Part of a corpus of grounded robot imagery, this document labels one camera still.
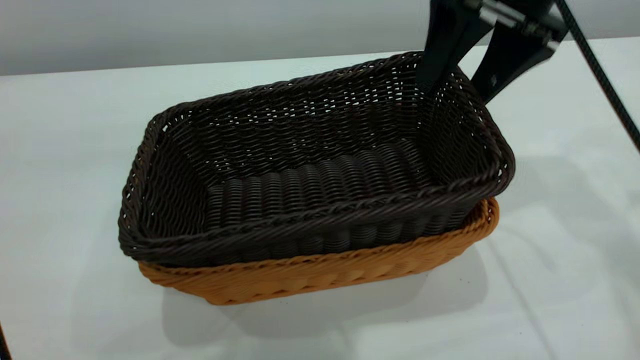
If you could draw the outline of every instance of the black mount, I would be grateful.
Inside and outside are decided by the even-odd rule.
[[[549,14],[552,0],[431,0],[429,35],[417,84],[434,90],[492,29],[472,82],[485,102],[531,67],[549,59],[568,29]]]

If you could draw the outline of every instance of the white wall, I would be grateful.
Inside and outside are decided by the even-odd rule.
[[[572,0],[587,35],[640,35],[640,0]],[[0,0],[0,74],[420,49],[428,0]]]

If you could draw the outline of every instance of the wicker basket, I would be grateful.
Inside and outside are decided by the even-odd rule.
[[[164,266],[336,254],[459,229],[513,177],[459,70],[426,97],[422,53],[178,104],[149,123],[121,248]]]
[[[139,266],[155,284],[203,297],[214,305],[241,304],[431,270],[491,234],[499,216],[494,199],[482,200],[463,229],[404,244],[211,268],[165,268],[143,262]]]

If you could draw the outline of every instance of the white tabletop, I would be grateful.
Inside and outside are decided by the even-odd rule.
[[[591,43],[640,120],[640,37]],[[428,275],[215,307],[122,254],[121,190],[152,115],[381,56],[1,77],[14,358],[639,359],[640,156],[571,42],[489,105],[518,161],[500,225]]]

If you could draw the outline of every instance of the dark brown wicker basket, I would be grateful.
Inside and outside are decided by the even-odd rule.
[[[216,266],[457,229],[513,177],[457,70],[426,97],[422,53],[178,104],[149,123],[123,191],[138,261]]]

